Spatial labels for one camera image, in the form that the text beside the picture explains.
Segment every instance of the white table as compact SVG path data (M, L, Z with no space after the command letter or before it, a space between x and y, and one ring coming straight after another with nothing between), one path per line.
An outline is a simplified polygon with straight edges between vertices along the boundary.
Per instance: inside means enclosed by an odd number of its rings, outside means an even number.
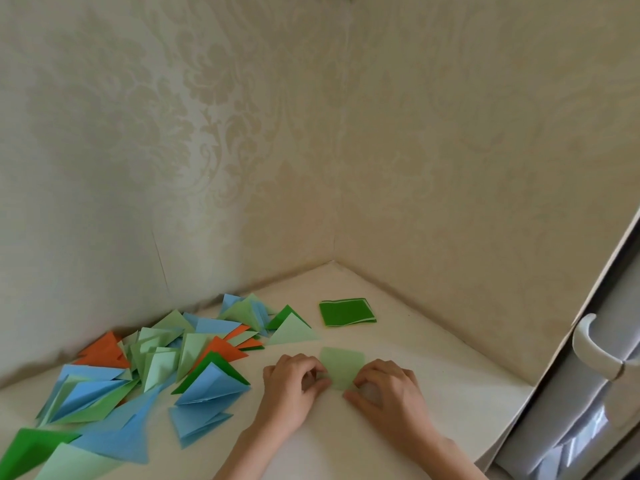
M169 387L148 419L149 464L126 463L105 480L212 478L238 434L253 419L262 397L263 366L275 363L284 353L318 355L323 346L351 348L363 351L367 361L391 359L414 370L436 427L474 461L491 448L532 393L523 380L339 265L320 266L255 292L276 309L291 305L322 340L268 346L234 362L252 390L229 409L233 418L185 450L180 450L169 420L167 409L177 398L170 395L173 387ZM320 300L359 297L367 298L377 323L324 327ZM218 309L215 306L199 315L215 317ZM58 372L59 368L0 391L0 452L6 450L18 428L33 425ZM34 478L38 470L23 478ZM425 475L391 450L339 391L330 390L315 405L304 427L284 445L264 478L387 480L423 479Z

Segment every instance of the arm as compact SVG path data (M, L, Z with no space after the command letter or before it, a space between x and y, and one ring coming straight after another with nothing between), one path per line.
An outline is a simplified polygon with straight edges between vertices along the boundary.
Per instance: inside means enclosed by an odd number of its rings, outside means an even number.
M413 371L378 359L366 364L353 382L357 387L366 382L375 384L380 390L381 405L356 391L346 391L345 399L430 478L486 480L460 448L433 427Z
M238 437L213 480L259 480L280 446L304 423L316 398L331 380L315 357L283 355L263 370L264 396L252 425Z

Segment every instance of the damask wallpaper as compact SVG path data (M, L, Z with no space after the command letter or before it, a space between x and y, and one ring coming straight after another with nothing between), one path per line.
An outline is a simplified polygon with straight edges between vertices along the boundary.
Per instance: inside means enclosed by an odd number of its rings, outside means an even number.
M535 383L640 200L639 8L0 0L0 382L336 258Z
M332 258L345 14L0 0L0 378Z
M640 202L640 0L355 0L335 256L537 382Z

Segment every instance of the hand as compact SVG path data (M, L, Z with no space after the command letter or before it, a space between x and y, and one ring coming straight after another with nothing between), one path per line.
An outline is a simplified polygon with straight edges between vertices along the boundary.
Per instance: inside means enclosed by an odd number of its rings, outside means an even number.
M263 370L264 396L253 427L268 430L283 442L304 423L316 398L329 386L330 379L316 380L326 372L316 357L283 355L276 365Z
M366 382L380 389L381 406L356 391L345 391L344 398L398 451L420 464L425 450L437 441L439 434L431 424L415 374L390 360L377 359L366 364L353 380L357 387Z

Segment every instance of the left hand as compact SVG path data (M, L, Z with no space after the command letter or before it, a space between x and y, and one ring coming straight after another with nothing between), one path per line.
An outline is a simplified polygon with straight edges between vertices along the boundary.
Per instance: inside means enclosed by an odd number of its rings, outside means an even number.
M304 423L316 398L331 386L331 379L316 379L326 372L316 357L283 355L263 370L264 396L252 428L268 431L284 441Z

